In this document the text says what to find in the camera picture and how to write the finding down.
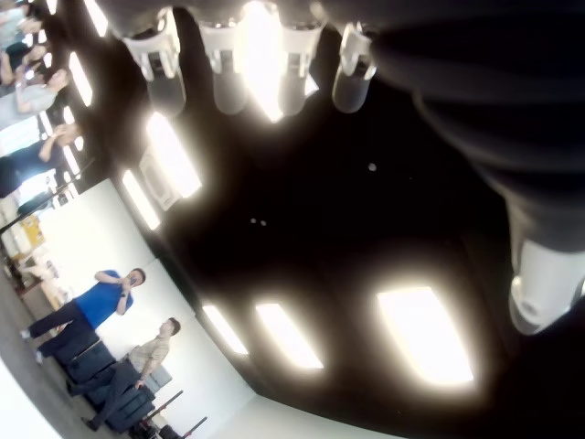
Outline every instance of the shoe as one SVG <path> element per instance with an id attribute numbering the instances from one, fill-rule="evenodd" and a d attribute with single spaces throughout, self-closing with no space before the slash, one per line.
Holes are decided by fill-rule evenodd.
<path id="1" fill-rule="evenodd" d="M 92 430 L 93 432 L 97 432 L 98 429 L 100 427 L 98 427 L 95 423 L 93 423 L 93 420 L 91 419 L 87 419 L 87 418 L 81 418 L 81 420 L 83 421 L 83 423 L 85 423 L 85 425 Z"/>

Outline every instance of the light fixture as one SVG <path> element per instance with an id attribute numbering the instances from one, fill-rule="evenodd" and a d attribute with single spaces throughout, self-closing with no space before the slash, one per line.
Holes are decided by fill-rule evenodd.
<path id="1" fill-rule="evenodd" d="M 53 16 L 57 12 L 57 0 L 47 0 L 49 13 Z"/>
<path id="2" fill-rule="evenodd" d="M 430 287 L 378 294 L 390 334 L 427 381 L 456 384 L 473 380 L 455 326 Z"/>
<path id="3" fill-rule="evenodd" d="M 242 342 L 239 340 L 238 336 L 231 328 L 229 323 L 223 318 L 223 315 L 219 312 L 219 310 L 213 305 L 203 306 L 203 310 L 211 323 L 216 327 L 219 331 L 219 334 L 226 340 L 229 347 L 238 354 L 248 355 L 248 350 L 244 347 Z"/>
<path id="4" fill-rule="evenodd" d="M 65 159 L 69 164 L 71 172 L 73 174 L 77 174 L 77 179 L 79 180 L 81 178 L 80 167 L 78 166 L 77 161 L 75 160 L 75 157 L 73 156 L 73 153 L 71 152 L 71 148 L 69 147 L 69 145 L 63 146 L 63 155 L 65 156 Z"/>
<path id="5" fill-rule="evenodd" d="M 146 132 L 156 159 L 175 190 L 183 198 L 192 195 L 202 186 L 201 181 L 170 123 L 162 114 L 155 112 L 146 124 Z"/>
<path id="6" fill-rule="evenodd" d="M 91 21 L 98 31 L 98 35 L 103 37 L 108 30 L 108 19 L 101 11 L 100 7 L 95 3 L 95 0 L 85 0 L 85 7 L 88 9 Z"/>
<path id="7" fill-rule="evenodd" d="M 75 85 L 77 85 L 77 88 L 80 91 L 83 103 L 85 103 L 86 107 L 89 107 L 91 105 L 93 91 L 91 90 L 90 83 L 81 68 L 80 59 L 75 52 L 71 52 L 71 55 L 69 56 L 69 69 L 73 75 Z"/>
<path id="8" fill-rule="evenodd" d="M 282 27 L 274 4 L 252 1 L 238 26 L 237 60 L 246 86 L 272 122 L 282 118 L 278 89 L 282 72 Z"/>
<path id="9" fill-rule="evenodd" d="M 130 197 L 132 198 L 136 208 L 143 216 L 146 225 L 150 228 L 150 230 L 156 229 L 160 225 L 161 221 L 156 216 L 156 212 L 154 211 L 153 206 L 150 204 L 143 190 L 138 185 L 138 182 L 136 181 L 136 178 L 134 178 L 132 171 L 127 170 L 124 173 L 122 182 L 126 186 L 126 190 L 130 194 Z"/>
<path id="10" fill-rule="evenodd" d="M 48 121 L 47 112 L 40 112 L 38 117 L 40 117 L 43 128 L 45 128 L 45 133 L 47 133 L 47 135 L 52 135 L 53 127 L 51 126 L 51 122 Z"/>
<path id="11" fill-rule="evenodd" d="M 65 123 L 75 123 L 75 118 L 73 117 L 73 113 L 68 105 L 63 108 L 63 120 Z"/>
<path id="12" fill-rule="evenodd" d="M 81 151 L 83 149 L 83 137 L 78 137 L 73 141 L 73 143 L 75 144 L 75 147 L 77 148 L 78 151 Z"/>
<path id="13" fill-rule="evenodd" d="M 50 52 L 45 54 L 45 56 L 43 57 L 43 61 L 45 61 L 45 67 L 47 68 L 51 67 L 51 64 L 53 63 L 53 54 L 51 54 Z"/>
<path id="14" fill-rule="evenodd" d="M 323 363 L 280 305 L 257 305 L 256 311 L 279 348 L 294 364 L 305 369 L 323 368 Z"/>

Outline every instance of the floor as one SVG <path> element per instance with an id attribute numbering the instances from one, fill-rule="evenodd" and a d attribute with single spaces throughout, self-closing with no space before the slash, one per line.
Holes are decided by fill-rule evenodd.
<path id="1" fill-rule="evenodd" d="M 32 320 L 32 315 L 16 296 L 4 272 L 1 272 L 0 356 L 28 398 L 63 439 L 128 438 L 106 426 L 93 433 L 80 420 L 81 416 L 92 417 L 93 409 L 83 398 L 70 398 L 65 391 L 65 376 L 61 367 L 53 359 L 46 359 L 39 366 L 33 356 L 35 345 L 20 338 L 20 330 L 30 325 Z"/>

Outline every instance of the beige shirt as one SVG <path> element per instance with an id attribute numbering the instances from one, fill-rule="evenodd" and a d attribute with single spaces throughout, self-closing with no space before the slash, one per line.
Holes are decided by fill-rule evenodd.
<path id="1" fill-rule="evenodd" d="M 169 350 L 169 338 L 157 337 L 154 340 L 143 344 L 142 346 L 137 346 L 136 348 L 132 349 L 128 355 L 128 359 L 134 368 L 141 374 L 144 371 L 144 366 L 146 366 L 146 363 L 152 361 L 152 363 L 150 363 L 149 369 L 151 372 L 153 372 L 163 362 Z"/>

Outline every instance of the ceiling vent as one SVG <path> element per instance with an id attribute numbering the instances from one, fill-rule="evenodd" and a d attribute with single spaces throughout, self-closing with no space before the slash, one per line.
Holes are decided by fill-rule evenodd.
<path id="1" fill-rule="evenodd" d="M 144 153 L 140 161 L 140 171 L 143 173 L 148 191 L 162 210 L 169 210 L 181 198 L 151 151 Z"/>

